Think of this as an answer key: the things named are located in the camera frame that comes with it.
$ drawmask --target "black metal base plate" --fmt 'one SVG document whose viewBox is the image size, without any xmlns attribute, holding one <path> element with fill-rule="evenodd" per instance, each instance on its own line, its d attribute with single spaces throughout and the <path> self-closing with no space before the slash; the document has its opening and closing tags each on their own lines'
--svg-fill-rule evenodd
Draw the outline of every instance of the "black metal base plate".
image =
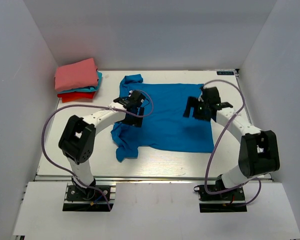
<svg viewBox="0 0 300 240">
<path fill-rule="evenodd" d="M 210 202 L 210 201 L 229 201 L 231 202 L 233 199 L 235 201 L 244 201 L 245 198 L 245 193 L 242 187 L 234 189 L 232 191 L 223 193 L 223 194 L 216 194 L 216 195 L 210 195 L 207 194 L 205 191 L 205 186 L 204 185 L 199 185 L 199 190 L 196 191 L 197 193 L 200 194 L 200 201 L 203 202 Z M 214 187 L 215 185 L 208 185 L 208 190 L 211 192 L 214 192 Z"/>
<path fill-rule="evenodd" d="M 110 212 L 107 204 L 94 204 L 89 203 L 64 203 L 63 212 Z"/>
<path fill-rule="evenodd" d="M 199 204 L 200 213 L 242 213 L 247 211 L 246 206 L 239 206 L 238 204 Z"/>
<path fill-rule="evenodd" d="M 107 191 L 105 194 L 106 198 L 109 200 L 110 199 L 110 190 L 111 186 L 109 185 L 96 185 L 97 188 L 99 188 L 101 191 Z M 70 202 L 82 202 L 82 201 L 94 201 L 97 198 L 101 196 L 101 193 L 99 191 L 95 191 L 94 196 L 91 199 L 85 199 L 83 198 L 81 192 L 76 189 L 76 186 L 70 185 L 68 186 L 68 191 L 66 193 L 66 200 Z"/>
</svg>

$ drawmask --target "pink folded shirt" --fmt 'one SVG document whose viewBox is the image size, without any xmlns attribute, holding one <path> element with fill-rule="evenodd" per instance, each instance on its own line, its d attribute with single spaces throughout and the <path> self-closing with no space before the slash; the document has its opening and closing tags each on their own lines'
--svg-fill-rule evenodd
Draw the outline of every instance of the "pink folded shirt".
<svg viewBox="0 0 300 240">
<path fill-rule="evenodd" d="M 59 93 L 69 89 L 98 85 L 97 67 L 93 58 L 60 66 L 55 72 L 55 90 Z"/>
</svg>

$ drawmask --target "white side panel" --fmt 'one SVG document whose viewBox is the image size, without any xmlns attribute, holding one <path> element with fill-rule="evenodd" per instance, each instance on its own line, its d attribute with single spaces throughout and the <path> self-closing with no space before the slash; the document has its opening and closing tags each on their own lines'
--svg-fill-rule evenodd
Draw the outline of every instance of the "white side panel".
<svg viewBox="0 0 300 240">
<path fill-rule="evenodd" d="M 24 0 L 59 65 L 234 69 L 276 0 Z"/>
<path fill-rule="evenodd" d="M 22 0 L 0 0 L 0 240 L 10 239 L 40 134 L 56 107 L 57 64 Z"/>
<path fill-rule="evenodd" d="M 226 213 L 200 213 L 194 183 L 118 183 L 111 212 L 63 212 L 66 186 L 30 182 L 14 234 L 26 240 L 300 238 L 281 183 L 264 183 L 247 212 Z M 245 185 L 246 198 L 251 199 L 258 186 Z"/>
<path fill-rule="evenodd" d="M 283 183 L 300 229 L 300 0 L 278 0 L 241 68 L 251 119 L 276 133 Z"/>
</svg>

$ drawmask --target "folded clothes stack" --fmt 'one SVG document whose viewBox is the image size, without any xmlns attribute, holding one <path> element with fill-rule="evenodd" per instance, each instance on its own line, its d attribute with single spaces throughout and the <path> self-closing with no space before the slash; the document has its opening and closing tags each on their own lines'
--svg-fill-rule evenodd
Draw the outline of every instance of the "folded clothes stack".
<svg viewBox="0 0 300 240">
<path fill-rule="evenodd" d="M 63 103 L 92 99 L 102 80 L 102 73 L 97 69 L 93 58 L 58 67 L 54 75 L 57 96 Z"/>
</svg>

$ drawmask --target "white table surface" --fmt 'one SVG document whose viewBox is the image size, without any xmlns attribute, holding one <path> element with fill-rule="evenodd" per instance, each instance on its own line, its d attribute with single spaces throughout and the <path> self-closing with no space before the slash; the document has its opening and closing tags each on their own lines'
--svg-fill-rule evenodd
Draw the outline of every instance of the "white table surface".
<svg viewBox="0 0 300 240">
<path fill-rule="evenodd" d="M 58 108 L 86 103 L 88 105 L 107 106 L 113 99 L 119 96 L 120 81 L 126 75 L 141 74 L 146 84 L 201 84 L 213 79 L 223 79 L 237 84 L 236 77 L 217 75 L 216 71 L 101 71 L 103 73 L 99 92 L 90 102 L 78 100 L 69 103 L 58 104 Z M 221 101 L 231 103 L 235 109 L 239 109 L 242 100 L 239 93 L 230 85 L 224 83 L 212 83 L 210 87 L 217 86 Z M 50 131 L 46 138 L 48 155 L 59 165 L 70 168 L 70 164 L 62 151 L 58 148 L 58 142 L 68 118 L 72 115 L 86 116 L 94 113 L 92 108 L 73 107 L 56 114 Z M 247 118 L 245 110 L 241 112 L 243 118 Z M 216 142 L 223 127 L 211 122 L 213 140 Z M 95 139 L 93 154 L 90 158 L 92 174 L 95 177 L 133 178 L 133 177 L 157 177 L 157 178 L 202 178 L 205 175 L 210 153 L 188 153 L 157 150 L 151 147 L 139 147 L 137 159 L 125 159 L 118 162 L 116 159 L 117 145 L 113 142 L 109 126 L 100 132 Z M 226 132 L 214 156 L 209 176 L 218 175 L 233 168 L 238 163 L 239 143 Z M 69 176 L 61 169 L 51 165 L 42 155 L 37 171 L 38 176 Z"/>
<path fill-rule="evenodd" d="M 111 212 L 62 211 L 66 182 L 29 182 L 13 234 L 26 240 L 290 240 L 297 223 L 281 183 L 247 212 L 200 213 L 195 183 L 118 183 Z M 243 187 L 246 200 L 257 183 Z"/>
</svg>

